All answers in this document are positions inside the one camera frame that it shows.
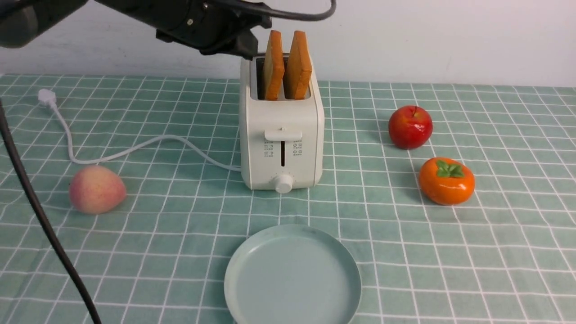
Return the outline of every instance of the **toaster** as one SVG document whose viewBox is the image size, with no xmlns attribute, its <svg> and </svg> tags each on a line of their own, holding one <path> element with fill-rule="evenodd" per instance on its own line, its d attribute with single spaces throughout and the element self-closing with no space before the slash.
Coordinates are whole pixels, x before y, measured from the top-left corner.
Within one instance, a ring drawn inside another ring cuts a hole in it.
<svg viewBox="0 0 576 324">
<path fill-rule="evenodd" d="M 239 133 L 242 179 L 251 190 L 312 187 L 322 176 L 324 107 L 314 68 L 305 98 L 264 100 L 265 53 L 241 60 Z M 288 53 L 283 53 L 285 66 Z"/>
</svg>

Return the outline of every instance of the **white wall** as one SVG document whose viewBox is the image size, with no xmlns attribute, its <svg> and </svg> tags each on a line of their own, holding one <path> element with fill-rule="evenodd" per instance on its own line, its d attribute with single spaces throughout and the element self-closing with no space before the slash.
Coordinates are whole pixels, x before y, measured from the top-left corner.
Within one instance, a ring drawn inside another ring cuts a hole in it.
<svg viewBox="0 0 576 324">
<path fill-rule="evenodd" d="M 575 0 L 339 0 L 329 20 L 273 22 L 286 49 L 295 29 L 307 32 L 321 80 L 576 86 L 575 13 Z M 89 2 L 28 47 L 0 49 L 0 73 L 238 77 L 238 58 L 201 56 L 154 33 Z M 267 31 L 255 34 L 264 50 Z"/>
</svg>

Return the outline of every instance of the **fake peach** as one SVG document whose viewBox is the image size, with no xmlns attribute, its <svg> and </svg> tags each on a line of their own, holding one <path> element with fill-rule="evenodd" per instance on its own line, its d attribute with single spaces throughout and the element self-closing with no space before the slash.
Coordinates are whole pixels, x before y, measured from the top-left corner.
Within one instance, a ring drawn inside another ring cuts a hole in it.
<svg viewBox="0 0 576 324">
<path fill-rule="evenodd" d="M 69 188 L 70 202 L 81 213 L 103 214 L 116 208 L 126 198 L 122 179 L 101 165 L 78 171 Z"/>
</svg>

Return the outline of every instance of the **plate rim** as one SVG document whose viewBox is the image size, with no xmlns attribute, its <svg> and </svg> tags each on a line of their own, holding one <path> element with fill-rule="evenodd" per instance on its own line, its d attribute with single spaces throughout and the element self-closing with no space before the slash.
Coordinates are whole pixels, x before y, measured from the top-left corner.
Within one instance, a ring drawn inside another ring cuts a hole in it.
<svg viewBox="0 0 576 324">
<path fill-rule="evenodd" d="M 243 322 L 239 322 L 238 320 L 242 317 L 241 314 L 239 314 L 239 310 L 237 309 L 233 309 L 231 308 L 229 305 L 231 304 L 231 297 L 229 296 L 230 294 L 230 281 L 231 281 L 231 268 L 239 263 L 241 261 L 241 254 L 243 249 L 245 249 L 245 247 L 247 245 L 250 244 L 250 242 L 257 240 L 258 237 L 261 236 L 265 236 L 266 234 L 268 234 L 269 232 L 274 232 L 274 231 L 278 231 L 281 228 L 293 228 L 293 229 L 313 229 L 314 231 L 319 232 L 321 235 L 327 237 L 329 240 L 333 240 L 337 246 L 340 246 L 341 248 L 343 248 L 343 251 L 346 253 L 346 255 L 348 257 L 350 257 L 350 259 L 352 261 L 354 261 L 354 269 L 355 269 L 355 273 L 354 276 L 358 277 L 358 282 L 359 282 L 359 294 L 358 294 L 358 300 L 357 302 L 355 302 L 355 308 L 354 308 L 354 312 L 352 313 L 351 318 L 347 321 L 348 324 L 350 324 L 353 320 L 354 317 L 356 316 L 356 313 L 358 312 L 358 309 L 360 308 L 360 304 L 362 303 L 362 275 L 360 272 L 360 268 L 358 267 L 358 263 L 356 261 L 356 259 L 354 258 L 354 256 L 352 255 L 352 252 L 350 252 L 350 250 L 342 243 L 340 242 L 336 237 L 334 237 L 333 235 L 329 234 L 326 231 L 323 231 L 319 228 L 310 226 L 310 225 L 305 225 L 305 224 L 281 224 L 281 225 L 274 225 L 265 229 L 262 229 L 256 233 L 254 233 L 253 235 L 249 236 L 247 239 L 245 239 L 240 246 L 238 246 L 236 248 L 236 250 L 234 251 L 234 253 L 232 254 L 232 257 L 230 258 L 230 261 L 228 262 L 228 264 L 226 265 L 226 272 L 224 274 L 224 283 L 223 283 L 223 290 L 224 290 L 224 299 L 226 302 L 226 308 L 228 309 L 228 311 L 230 312 L 232 318 L 234 319 L 234 322 L 236 324 L 246 324 Z"/>
</svg>

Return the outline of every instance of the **green stem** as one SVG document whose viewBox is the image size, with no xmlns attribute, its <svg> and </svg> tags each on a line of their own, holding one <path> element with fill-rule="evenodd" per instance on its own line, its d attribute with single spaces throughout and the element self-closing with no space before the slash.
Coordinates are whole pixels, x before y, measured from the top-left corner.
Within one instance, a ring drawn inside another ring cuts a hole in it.
<svg viewBox="0 0 576 324">
<path fill-rule="evenodd" d="M 436 166 L 438 171 L 436 171 L 436 176 L 440 178 L 463 178 L 464 172 L 462 171 L 462 165 L 457 163 L 446 163 L 442 160 L 436 161 Z"/>
</svg>

